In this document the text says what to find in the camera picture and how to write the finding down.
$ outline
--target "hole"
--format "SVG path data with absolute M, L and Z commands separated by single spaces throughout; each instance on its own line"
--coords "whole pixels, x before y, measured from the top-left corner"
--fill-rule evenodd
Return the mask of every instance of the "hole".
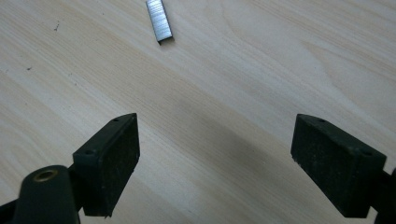
M 57 170 L 46 170 L 35 176 L 35 182 L 44 182 L 51 180 L 58 174 Z
M 363 153 L 364 156 L 373 156 L 373 153 L 371 151 L 368 151 L 364 148 L 361 149 L 361 153 Z
M 85 150 L 85 155 L 92 155 L 93 153 L 95 153 L 95 151 L 90 150 L 90 149 Z

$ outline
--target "wooden table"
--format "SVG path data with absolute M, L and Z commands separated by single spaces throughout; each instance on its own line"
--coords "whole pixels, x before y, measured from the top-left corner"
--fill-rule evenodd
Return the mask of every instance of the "wooden table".
M 396 166 L 393 0 L 0 1 L 0 203 L 110 119 L 137 113 L 141 159 L 113 217 L 82 223 L 345 219 L 292 160 L 297 113 Z

